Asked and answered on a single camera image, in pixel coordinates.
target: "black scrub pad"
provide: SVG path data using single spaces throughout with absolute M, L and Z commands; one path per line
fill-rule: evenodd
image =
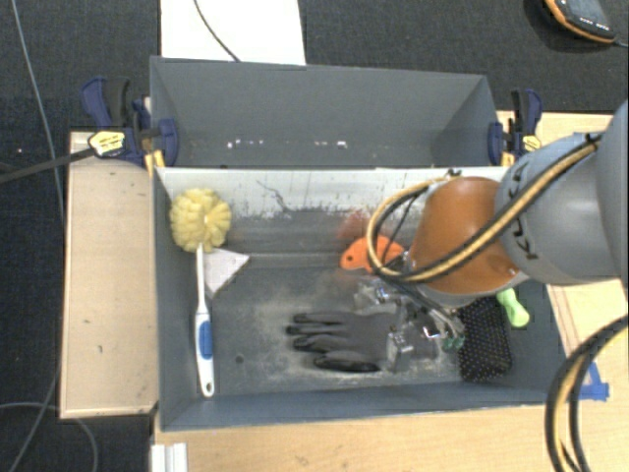
M 482 383 L 509 372 L 513 365 L 506 314 L 495 297 L 479 299 L 457 316 L 465 326 L 465 342 L 457 352 L 461 377 Z

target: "black glove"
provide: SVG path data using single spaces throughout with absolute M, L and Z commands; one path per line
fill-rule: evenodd
M 422 321 L 426 321 L 427 328 L 434 329 L 430 317 L 424 316 Z M 321 369 L 373 373 L 386 361 L 387 335 L 395 330 L 395 322 L 393 313 L 367 316 L 348 312 L 304 313 L 293 318 L 294 324 L 286 332 L 300 336 L 293 341 L 296 350 L 322 353 L 314 359 Z M 421 326 L 412 335 L 417 356 L 436 356 L 436 345 L 426 338 Z

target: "yellow device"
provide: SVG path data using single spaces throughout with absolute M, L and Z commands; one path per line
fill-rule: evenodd
M 616 33 L 599 0 L 542 0 L 545 9 L 567 30 L 600 43 L 612 44 Z

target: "blue clamp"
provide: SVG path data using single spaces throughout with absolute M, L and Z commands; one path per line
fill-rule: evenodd
M 115 129 L 125 135 L 125 151 L 116 158 L 144 166 L 144 157 L 154 150 L 161 150 L 166 166 L 173 166 L 179 152 L 179 137 L 175 120 L 160 119 L 151 128 L 150 114 L 141 99 L 132 103 L 132 113 L 127 110 L 129 79 L 94 77 L 81 88 L 81 104 L 98 130 Z
M 517 160 L 540 147 L 535 130 L 542 119 L 542 99 L 532 89 L 514 89 L 511 91 L 511 99 L 514 118 L 509 119 L 508 132 L 505 133 L 499 122 L 489 126 L 487 153 L 491 164 L 501 164 L 505 153 L 512 160 Z

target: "green object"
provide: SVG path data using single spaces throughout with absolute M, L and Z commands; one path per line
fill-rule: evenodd
M 507 311 L 507 317 L 511 325 L 521 327 L 529 322 L 531 316 L 526 308 L 520 304 L 520 301 L 518 301 L 515 290 L 508 288 L 502 292 L 498 292 L 495 297 Z
M 463 343 L 465 342 L 465 337 L 446 337 L 443 340 L 443 344 L 441 349 L 443 351 L 459 351 L 463 347 Z

